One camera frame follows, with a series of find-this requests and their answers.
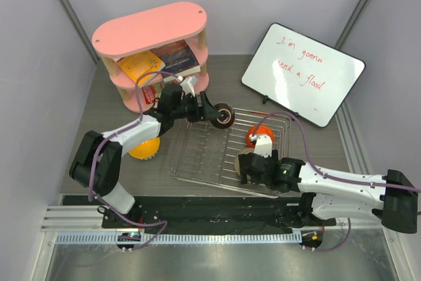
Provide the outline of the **dark brown bowl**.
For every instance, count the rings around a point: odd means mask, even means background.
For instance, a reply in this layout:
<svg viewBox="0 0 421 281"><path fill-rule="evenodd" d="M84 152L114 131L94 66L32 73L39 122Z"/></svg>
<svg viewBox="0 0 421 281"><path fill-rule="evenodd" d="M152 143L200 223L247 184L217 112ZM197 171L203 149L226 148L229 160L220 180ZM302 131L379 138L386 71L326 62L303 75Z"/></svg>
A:
<svg viewBox="0 0 421 281"><path fill-rule="evenodd" d="M229 128L235 120L234 109L227 103L217 103L214 108L218 111L219 117L211 120L210 123L221 130Z"/></svg>

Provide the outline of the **beige speckled bowl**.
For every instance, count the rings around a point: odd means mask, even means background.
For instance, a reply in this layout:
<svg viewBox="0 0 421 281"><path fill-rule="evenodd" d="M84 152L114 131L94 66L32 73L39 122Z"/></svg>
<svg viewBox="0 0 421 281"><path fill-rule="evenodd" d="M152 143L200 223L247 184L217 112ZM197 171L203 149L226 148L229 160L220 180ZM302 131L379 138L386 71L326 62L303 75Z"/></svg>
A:
<svg viewBox="0 0 421 281"><path fill-rule="evenodd" d="M244 163L245 158L243 156L247 155L247 154L250 154L250 153L253 153L253 152L254 152L253 148L247 147L247 148L244 148L244 149L240 150L237 153L237 155L235 156L234 170L235 170L235 172L238 176L241 175L241 167L244 167L244 165L245 165L245 163Z"/></svg>

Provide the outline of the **metal wire dish rack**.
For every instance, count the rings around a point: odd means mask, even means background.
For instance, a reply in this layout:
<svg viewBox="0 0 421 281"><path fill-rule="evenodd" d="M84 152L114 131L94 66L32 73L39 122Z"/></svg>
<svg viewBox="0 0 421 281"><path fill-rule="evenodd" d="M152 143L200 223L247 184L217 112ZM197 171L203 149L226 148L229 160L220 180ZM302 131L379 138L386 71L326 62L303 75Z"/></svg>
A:
<svg viewBox="0 0 421 281"><path fill-rule="evenodd" d="M183 120L172 150L170 173L173 177L197 184L219 187L258 197L279 197L283 193L263 184L241 184L235 172L236 155L247 147L246 136L265 113L235 108L234 123L220 130L209 122Z"/></svg>

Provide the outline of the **orange bowl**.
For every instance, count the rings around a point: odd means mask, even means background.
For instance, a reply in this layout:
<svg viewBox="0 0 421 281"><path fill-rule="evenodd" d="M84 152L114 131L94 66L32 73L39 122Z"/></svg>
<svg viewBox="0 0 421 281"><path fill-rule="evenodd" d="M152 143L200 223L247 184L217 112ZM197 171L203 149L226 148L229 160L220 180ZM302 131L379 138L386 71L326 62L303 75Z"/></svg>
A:
<svg viewBox="0 0 421 281"><path fill-rule="evenodd" d="M246 141L247 147L254 148L255 143L253 143L251 138L250 138L252 135L257 135L257 136L267 135L272 140L272 142L274 142L273 131L268 126L263 125L263 124L259 127L258 126L252 126L246 134L245 141Z"/></svg>

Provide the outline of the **yellow bowl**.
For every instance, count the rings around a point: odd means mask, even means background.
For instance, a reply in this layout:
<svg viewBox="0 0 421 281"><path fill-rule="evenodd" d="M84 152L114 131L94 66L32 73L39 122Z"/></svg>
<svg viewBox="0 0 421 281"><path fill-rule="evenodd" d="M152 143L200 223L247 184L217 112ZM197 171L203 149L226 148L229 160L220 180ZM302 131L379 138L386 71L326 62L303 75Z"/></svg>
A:
<svg viewBox="0 0 421 281"><path fill-rule="evenodd" d="M136 149L137 151L156 151L156 150L159 150L160 145L161 145L161 139L153 138L141 143L134 149Z"/></svg>

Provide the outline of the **white ridged bowl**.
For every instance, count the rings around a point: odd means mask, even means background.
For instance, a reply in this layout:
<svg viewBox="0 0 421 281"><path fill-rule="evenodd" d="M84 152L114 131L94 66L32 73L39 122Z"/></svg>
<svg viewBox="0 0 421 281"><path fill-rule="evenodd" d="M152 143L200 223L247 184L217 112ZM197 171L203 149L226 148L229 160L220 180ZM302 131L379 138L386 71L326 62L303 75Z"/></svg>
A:
<svg viewBox="0 0 421 281"><path fill-rule="evenodd" d="M159 151L137 151L136 149L133 149L131 151L129 151L129 154L135 158L135 159L139 159L139 160L149 160L152 159Z"/></svg>

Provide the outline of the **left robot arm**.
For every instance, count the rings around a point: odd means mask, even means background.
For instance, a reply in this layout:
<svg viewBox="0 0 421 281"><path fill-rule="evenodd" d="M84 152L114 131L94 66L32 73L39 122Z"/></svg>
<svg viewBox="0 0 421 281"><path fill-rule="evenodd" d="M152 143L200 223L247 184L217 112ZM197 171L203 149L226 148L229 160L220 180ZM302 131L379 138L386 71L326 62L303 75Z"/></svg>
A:
<svg viewBox="0 0 421 281"><path fill-rule="evenodd" d="M183 92L181 85L168 84L157 106L133 122L102 134L87 132L70 166L70 177L89 190L89 197L97 195L117 210L117 219L123 226L134 227L140 211L134 207L134 197L119 182L121 158L145 141L162 136L175 120L183 118L190 122L209 121L224 129L232 125L234 114L225 103L211 105L203 91L196 97Z"/></svg>

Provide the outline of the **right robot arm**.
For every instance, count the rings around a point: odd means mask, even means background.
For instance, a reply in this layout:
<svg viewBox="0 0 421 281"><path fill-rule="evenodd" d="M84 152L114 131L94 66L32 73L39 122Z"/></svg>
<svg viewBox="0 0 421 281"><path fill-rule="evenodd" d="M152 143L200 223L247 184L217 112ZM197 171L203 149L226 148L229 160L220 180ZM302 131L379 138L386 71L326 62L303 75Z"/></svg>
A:
<svg viewBox="0 0 421 281"><path fill-rule="evenodd" d="M278 152L263 157L247 148L240 151L234 169L241 184L263 184L282 193L309 194L311 202L297 208L297 217L306 225L318 219L363 218L378 220L393 231L415 234L418 222L418 194L400 171L364 175L311 165L284 157Z"/></svg>

